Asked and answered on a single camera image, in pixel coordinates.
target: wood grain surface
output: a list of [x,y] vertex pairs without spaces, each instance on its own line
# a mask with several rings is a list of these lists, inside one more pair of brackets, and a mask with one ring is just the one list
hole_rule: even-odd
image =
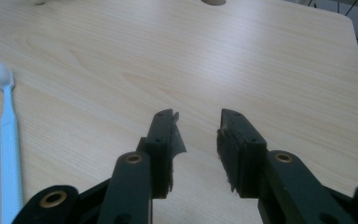
[[[358,50],[338,14],[273,0],[0,0],[0,62],[16,81],[25,201],[105,180],[167,108],[188,152],[154,223],[261,223],[218,159],[222,108],[324,185],[358,186]],[[0,91],[0,116],[2,104]]]

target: toothbrush handle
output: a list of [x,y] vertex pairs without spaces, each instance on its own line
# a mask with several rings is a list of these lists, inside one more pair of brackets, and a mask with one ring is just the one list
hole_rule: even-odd
[[9,116],[9,120],[1,124],[0,135],[2,224],[9,224],[20,212],[23,204],[19,137],[14,113]]

